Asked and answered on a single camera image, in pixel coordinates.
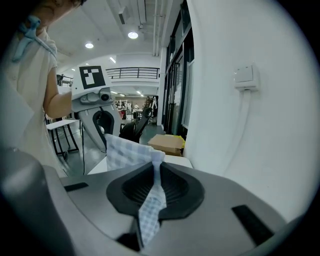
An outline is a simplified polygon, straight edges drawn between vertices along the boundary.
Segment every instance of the black slot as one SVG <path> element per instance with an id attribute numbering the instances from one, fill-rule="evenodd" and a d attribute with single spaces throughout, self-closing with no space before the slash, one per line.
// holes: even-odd
<path id="1" fill-rule="evenodd" d="M 65 191 L 70 192 L 70 191 L 74 191 L 74 190 L 80 190 L 85 187 L 89 187 L 89 185 L 87 183 L 81 182 L 81 183 L 65 186 L 64 189 L 65 189 Z"/>
<path id="2" fill-rule="evenodd" d="M 233 213 L 243 225 L 256 246 L 261 245 L 274 233 L 246 205 L 232 208 Z"/>

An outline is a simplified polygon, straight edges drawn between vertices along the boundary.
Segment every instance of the electrical cable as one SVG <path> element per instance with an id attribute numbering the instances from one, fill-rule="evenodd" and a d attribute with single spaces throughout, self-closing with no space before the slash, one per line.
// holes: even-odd
<path id="1" fill-rule="evenodd" d="M 82 133 L 82 163 L 83 163 L 83 173 L 86 175 L 86 162 L 85 162 L 85 139 L 84 139 L 84 125 L 81 124 L 81 133 Z"/>
<path id="2" fill-rule="evenodd" d="M 230 166 L 241 141 L 241 138 L 243 137 L 248 115 L 249 115 L 249 107 L 250 107 L 250 98 L 251 98 L 251 91 L 245 90 L 243 92 L 243 98 L 241 103 L 241 109 L 239 113 L 239 117 L 237 120 L 236 129 L 234 131 L 232 141 L 225 153 L 225 156 L 223 160 L 221 161 L 221 165 L 219 167 L 219 170 L 221 170 L 221 175 L 224 176 L 226 174 L 226 171 L 228 167 Z"/>

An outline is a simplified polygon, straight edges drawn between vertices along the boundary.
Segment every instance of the white shirt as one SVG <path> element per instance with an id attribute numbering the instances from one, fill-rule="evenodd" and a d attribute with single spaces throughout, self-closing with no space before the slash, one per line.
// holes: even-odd
<path id="1" fill-rule="evenodd" d="M 55 42 L 49 38 L 46 31 L 38 37 L 57 52 Z M 35 157 L 42 165 L 55 168 L 60 177 L 65 177 L 66 175 L 60 167 L 59 160 L 48 140 L 48 131 L 44 122 L 45 112 L 43 110 L 48 74 L 52 68 L 57 67 L 57 61 L 50 52 L 34 41 L 26 47 L 21 60 L 14 63 L 12 57 L 18 43 L 19 39 L 15 34 L 2 63 L 7 81 L 34 112 L 18 148 Z"/>

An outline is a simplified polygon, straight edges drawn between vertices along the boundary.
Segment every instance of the yellow object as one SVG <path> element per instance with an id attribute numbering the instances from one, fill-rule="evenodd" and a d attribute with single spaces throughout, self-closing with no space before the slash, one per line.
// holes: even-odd
<path id="1" fill-rule="evenodd" d="M 182 149 L 185 148 L 186 141 L 185 141 L 184 138 L 182 138 L 180 135 L 170 135 L 170 134 L 166 134 L 165 136 L 172 136 L 172 137 L 180 138 L 180 139 L 183 141 Z"/>

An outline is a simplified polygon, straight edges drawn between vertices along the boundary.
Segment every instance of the black chair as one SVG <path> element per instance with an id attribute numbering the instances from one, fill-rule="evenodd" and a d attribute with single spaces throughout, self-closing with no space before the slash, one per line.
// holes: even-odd
<path id="1" fill-rule="evenodd" d="M 120 128 L 120 138 L 139 143 L 144 128 L 147 126 L 151 117 L 151 107 L 147 107 L 142 111 L 142 118 L 137 122 L 122 124 Z"/>

